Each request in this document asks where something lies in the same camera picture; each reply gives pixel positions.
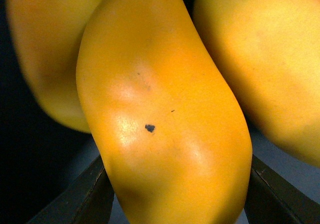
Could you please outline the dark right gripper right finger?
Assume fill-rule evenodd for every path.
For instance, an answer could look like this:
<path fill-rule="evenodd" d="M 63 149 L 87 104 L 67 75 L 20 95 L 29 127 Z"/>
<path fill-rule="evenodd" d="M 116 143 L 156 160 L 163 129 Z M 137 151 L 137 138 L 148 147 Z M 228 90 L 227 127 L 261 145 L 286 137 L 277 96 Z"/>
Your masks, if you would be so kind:
<path fill-rule="evenodd" d="M 320 205 L 256 156 L 252 157 L 244 211 L 250 224 L 320 223 Z"/>

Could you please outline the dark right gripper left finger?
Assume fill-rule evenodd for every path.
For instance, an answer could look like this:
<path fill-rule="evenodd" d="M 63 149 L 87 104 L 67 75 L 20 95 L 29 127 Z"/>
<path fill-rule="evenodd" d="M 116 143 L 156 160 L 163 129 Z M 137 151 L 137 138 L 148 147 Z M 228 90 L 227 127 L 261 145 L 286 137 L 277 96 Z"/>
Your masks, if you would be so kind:
<path fill-rule="evenodd" d="M 114 194 L 102 159 L 97 157 L 64 192 L 28 223 L 107 224 Z"/>

